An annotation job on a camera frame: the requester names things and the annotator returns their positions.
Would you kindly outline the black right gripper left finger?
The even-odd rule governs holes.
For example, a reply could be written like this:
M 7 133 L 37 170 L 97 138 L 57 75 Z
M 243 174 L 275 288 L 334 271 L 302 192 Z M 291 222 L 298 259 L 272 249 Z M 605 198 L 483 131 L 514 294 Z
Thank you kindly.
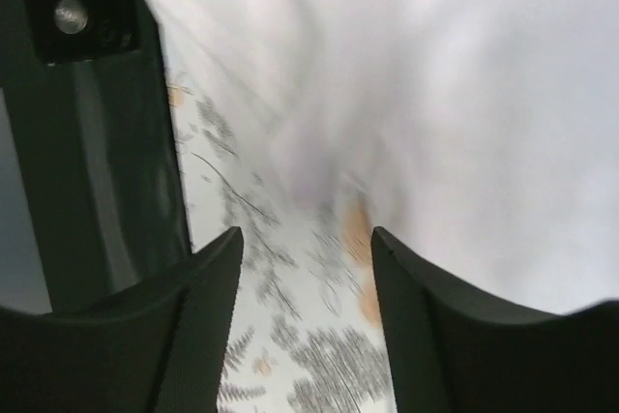
M 87 309 L 2 310 L 2 410 L 215 411 L 242 257 L 235 226 Z

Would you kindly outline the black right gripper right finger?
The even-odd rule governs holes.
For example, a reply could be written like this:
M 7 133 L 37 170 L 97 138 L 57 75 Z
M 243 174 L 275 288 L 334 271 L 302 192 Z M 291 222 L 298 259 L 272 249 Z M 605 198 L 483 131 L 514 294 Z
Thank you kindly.
M 386 229 L 373 273 L 400 412 L 614 412 L 618 304 L 567 315 L 493 296 Z

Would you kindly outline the white t shirt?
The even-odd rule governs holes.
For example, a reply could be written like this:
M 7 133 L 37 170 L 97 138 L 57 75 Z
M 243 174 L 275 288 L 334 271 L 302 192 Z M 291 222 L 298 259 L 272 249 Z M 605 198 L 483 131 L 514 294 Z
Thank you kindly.
M 145 0 L 283 203 L 528 307 L 618 294 L 618 0 Z

